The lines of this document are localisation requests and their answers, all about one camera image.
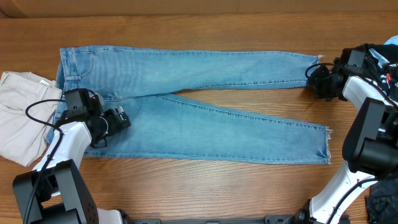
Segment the light blue denim jeans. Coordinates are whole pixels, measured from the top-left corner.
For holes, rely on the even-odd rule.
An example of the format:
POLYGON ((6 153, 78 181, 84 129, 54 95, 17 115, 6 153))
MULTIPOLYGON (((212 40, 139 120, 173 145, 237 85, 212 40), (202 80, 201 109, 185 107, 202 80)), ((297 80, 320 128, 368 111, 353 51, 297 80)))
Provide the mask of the light blue denim jeans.
POLYGON ((88 45, 60 49, 56 86, 99 93, 131 120, 90 157, 208 159, 258 164, 329 164, 322 124, 219 107, 180 90, 301 88, 316 55, 88 45))

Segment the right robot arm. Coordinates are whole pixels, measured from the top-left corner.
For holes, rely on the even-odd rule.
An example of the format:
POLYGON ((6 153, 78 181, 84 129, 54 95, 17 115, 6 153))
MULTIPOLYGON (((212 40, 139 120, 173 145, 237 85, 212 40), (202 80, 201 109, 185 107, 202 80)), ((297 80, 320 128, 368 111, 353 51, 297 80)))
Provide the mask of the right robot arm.
POLYGON ((343 49, 305 71, 320 99, 350 101, 358 114, 343 143, 343 163, 289 223, 348 223, 345 210, 368 187, 397 177, 397 44, 343 49))

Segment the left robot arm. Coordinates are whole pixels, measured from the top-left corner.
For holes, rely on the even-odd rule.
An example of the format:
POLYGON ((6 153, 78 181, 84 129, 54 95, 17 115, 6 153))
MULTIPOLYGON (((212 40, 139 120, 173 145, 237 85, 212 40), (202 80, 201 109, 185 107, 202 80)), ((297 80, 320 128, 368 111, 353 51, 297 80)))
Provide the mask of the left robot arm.
POLYGON ((44 157, 12 183, 23 222, 131 223, 123 210, 98 208, 79 171, 84 152, 130 127, 129 117, 122 106, 104 110, 102 97, 86 88, 66 91, 62 101, 67 108, 44 157))

